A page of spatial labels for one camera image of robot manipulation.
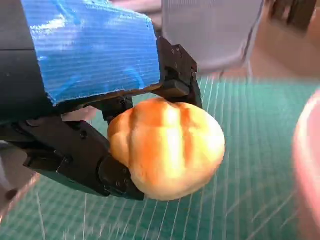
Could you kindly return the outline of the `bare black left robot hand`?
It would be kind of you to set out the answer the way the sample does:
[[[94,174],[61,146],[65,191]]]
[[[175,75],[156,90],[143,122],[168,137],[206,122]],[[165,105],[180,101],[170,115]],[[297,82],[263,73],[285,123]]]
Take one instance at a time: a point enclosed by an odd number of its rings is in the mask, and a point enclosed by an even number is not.
[[[0,139],[25,167],[74,190],[141,201],[110,143],[62,114],[92,106],[110,123],[153,93],[201,107],[197,63],[152,20],[104,0],[0,3]]]

